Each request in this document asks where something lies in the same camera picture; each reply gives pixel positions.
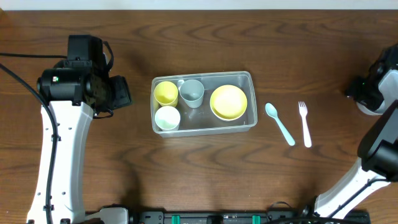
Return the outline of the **grey plastic bowl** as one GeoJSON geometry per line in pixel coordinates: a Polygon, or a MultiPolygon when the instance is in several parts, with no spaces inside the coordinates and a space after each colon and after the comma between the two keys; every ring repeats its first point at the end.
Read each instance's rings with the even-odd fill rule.
{"type": "Polygon", "coordinates": [[[366,115],[370,115],[370,116],[379,116],[380,115],[380,113],[375,113],[375,112],[367,109],[364,105],[362,105],[360,103],[356,103],[356,105],[359,108],[359,110],[366,115]]]}

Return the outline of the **yellow plastic cup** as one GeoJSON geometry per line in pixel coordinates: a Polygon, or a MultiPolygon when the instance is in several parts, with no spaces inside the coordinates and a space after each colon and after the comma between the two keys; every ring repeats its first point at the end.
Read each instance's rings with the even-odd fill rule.
{"type": "Polygon", "coordinates": [[[163,106],[176,107],[178,104],[178,88],[170,81],[160,82],[154,88],[154,109],[158,110],[163,106]]]}

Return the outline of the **pale green plastic cup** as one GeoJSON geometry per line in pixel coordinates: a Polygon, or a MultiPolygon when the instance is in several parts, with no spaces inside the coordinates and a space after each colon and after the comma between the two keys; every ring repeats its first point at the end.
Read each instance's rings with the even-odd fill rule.
{"type": "Polygon", "coordinates": [[[176,131],[180,126],[181,115],[173,106],[163,106],[155,113],[155,123],[163,131],[176,131]]]}

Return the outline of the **grey plastic cup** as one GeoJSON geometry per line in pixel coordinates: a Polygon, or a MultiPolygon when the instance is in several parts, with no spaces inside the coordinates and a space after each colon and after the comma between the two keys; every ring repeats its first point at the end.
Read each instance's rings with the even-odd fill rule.
{"type": "Polygon", "coordinates": [[[187,80],[180,86],[180,95],[190,108],[198,108],[203,103],[205,88],[198,80],[187,80]]]}

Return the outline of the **yellow plastic bowl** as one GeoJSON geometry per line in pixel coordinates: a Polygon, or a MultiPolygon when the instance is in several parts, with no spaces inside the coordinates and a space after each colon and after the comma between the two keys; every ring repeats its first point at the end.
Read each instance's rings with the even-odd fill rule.
{"type": "Polygon", "coordinates": [[[210,96],[210,109],[216,108],[218,111],[227,108],[248,107],[248,99],[242,89],[234,85],[223,85],[218,87],[210,96]]]}

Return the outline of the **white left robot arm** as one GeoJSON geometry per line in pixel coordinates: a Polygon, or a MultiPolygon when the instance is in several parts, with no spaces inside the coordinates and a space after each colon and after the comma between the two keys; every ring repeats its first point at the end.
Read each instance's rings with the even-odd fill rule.
{"type": "Polygon", "coordinates": [[[28,223],[128,223],[125,207],[86,214],[83,203],[85,145],[93,119],[106,118],[132,103],[122,76],[109,76],[113,59],[109,44],[92,35],[70,35],[65,60],[46,69],[37,81],[44,100],[42,153],[28,223]]]}

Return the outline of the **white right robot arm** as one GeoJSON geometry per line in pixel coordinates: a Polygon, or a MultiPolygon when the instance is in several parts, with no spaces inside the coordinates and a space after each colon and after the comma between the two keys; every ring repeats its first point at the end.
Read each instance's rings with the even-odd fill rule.
{"type": "Polygon", "coordinates": [[[361,140],[352,168],[316,197],[309,211],[314,217],[343,219],[367,196],[397,182],[397,46],[384,49],[367,77],[354,79],[345,95],[379,119],[361,140]]]}

